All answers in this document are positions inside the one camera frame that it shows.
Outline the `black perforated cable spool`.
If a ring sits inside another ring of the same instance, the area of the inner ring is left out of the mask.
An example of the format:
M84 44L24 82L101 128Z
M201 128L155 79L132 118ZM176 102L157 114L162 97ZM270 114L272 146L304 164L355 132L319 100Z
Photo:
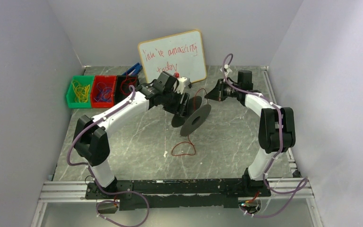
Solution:
M208 118L211 112L211 105L203 104L201 96L196 96L188 100L187 115L174 115L171 121L171 126L174 128L181 127L180 135L186 137L198 129Z

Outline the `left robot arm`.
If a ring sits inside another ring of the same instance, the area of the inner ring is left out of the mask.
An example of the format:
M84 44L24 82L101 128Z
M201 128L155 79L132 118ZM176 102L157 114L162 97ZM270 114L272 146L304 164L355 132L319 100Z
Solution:
M159 105L174 116L185 117L190 95L184 90L191 87L189 78L166 71L149 83L137 87L130 85L129 96L112 108L93 117L83 115L78 119L69 151L75 150L85 160L82 164L88 167L104 192L117 192L117 178L109 165L109 134L121 129L135 115Z

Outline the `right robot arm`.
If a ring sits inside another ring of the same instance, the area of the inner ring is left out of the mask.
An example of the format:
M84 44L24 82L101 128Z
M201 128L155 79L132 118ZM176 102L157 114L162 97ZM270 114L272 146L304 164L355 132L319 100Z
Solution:
M294 113L290 107L280 107L266 99L253 88L252 72L238 71L237 81L228 76L219 79L215 87L205 95L206 99L222 102L235 98L244 107L260 117L258 142L260 149L253 163L247 168L250 180L264 181L273 162L280 153L295 144Z

